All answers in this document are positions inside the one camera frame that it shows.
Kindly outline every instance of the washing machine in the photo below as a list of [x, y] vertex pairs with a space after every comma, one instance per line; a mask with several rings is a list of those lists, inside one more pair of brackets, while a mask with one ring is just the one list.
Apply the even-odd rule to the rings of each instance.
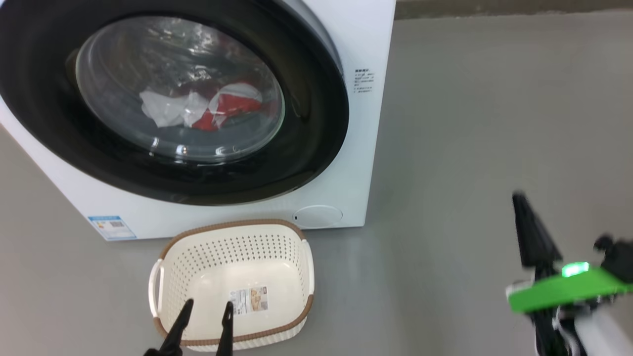
[[107, 240], [362, 226], [394, 8], [0, 1], [0, 123]]

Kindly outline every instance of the gray floor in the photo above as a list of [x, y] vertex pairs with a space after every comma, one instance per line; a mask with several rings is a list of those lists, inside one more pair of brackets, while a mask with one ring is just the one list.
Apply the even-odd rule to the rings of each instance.
[[[569, 261], [631, 235], [631, 33], [629, 14], [397, 22], [367, 226], [307, 232], [305, 328], [238, 355], [533, 355], [504, 295], [527, 277], [510, 194]], [[0, 167], [3, 353], [158, 346], [146, 283], [166, 241], [104, 242], [3, 131]]]
[[396, 20], [454, 16], [587, 13], [631, 9], [632, 0], [398, 0]]

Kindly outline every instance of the brown basket rim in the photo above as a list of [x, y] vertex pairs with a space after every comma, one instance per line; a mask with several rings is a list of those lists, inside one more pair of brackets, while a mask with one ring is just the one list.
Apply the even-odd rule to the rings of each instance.
[[[303, 231], [301, 231], [296, 225], [288, 221], [281, 220], [281, 219], [256, 219], [256, 220], [225, 222], [222, 224], [214, 224], [214, 225], [198, 227], [197, 229], [191, 229], [191, 230], [188, 230], [176, 235], [167, 244], [167, 246], [165, 246], [165, 249], [163, 249], [163, 252], [160, 255], [160, 259], [164, 260], [165, 257], [167, 256], [167, 253], [175, 245], [175, 243], [177, 243], [181, 239], [186, 238], [187, 236], [199, 234], [200, 232], [226, 229], [228, 227], [249, 226], [249, 225], [283, 225], [283, 226], [290, 227], [294, 232], [296, 232], [296, 234], [302, 240], [306, 239], [305, 235], [303, 234]], [[238, 343], [238, 342], [254, 340], [258, 338], [265, 338], [267, 336], [272, 336], [272, 335], [283, 333], [283, 332], [293, 329], [294, 327], [298, 326], [303, 321], [303, 319], [305, 319], [308, 316], [308, 313], [310, 312], [310, 309], [312, 308], [313, 300], [314, 300], [314, 294], [309, 295], [305, 308], [303, 308], [303, 311], [297, 317], [297, 319], [294, 319], [292, 322], [284, 326], [276, 327], [275, 329], [269, 329], [265, 331], [260, 331], [259, 333], [233, 337], [233, 342]], [[163, 338], [167, 337], [167, 330], [165, 330], [165, 327], [163, 326], [163, 323], [160, 321], [159, 317], [154, 318], [154, 326], [156, 326], [156, 330]], [[219, 343], [220, 343], [220, 339], [182, 340], [180, 342], [180, 346], [212, 346], [212, 345], [218, 345]]]

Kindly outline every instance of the energy label sticker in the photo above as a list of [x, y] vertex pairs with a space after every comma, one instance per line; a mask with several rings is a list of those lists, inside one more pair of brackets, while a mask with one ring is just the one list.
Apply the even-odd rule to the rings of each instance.
[[90, 216], [88, 220], [107, 241], [133, 240], [136, 235], [118, 216]]

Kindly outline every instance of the laundry basket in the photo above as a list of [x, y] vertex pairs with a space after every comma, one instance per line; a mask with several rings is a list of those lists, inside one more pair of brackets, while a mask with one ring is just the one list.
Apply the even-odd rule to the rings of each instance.
[[242, 350], [297, 335], [314, 288], [312, 252], [298, 227], [283, 220], [231, 222], [183, 232], [165, 247], [149, 277], [149, 308], [165, 337], [192, 298], [181, 346], [213, 352], [232, 301], [233, 349]]

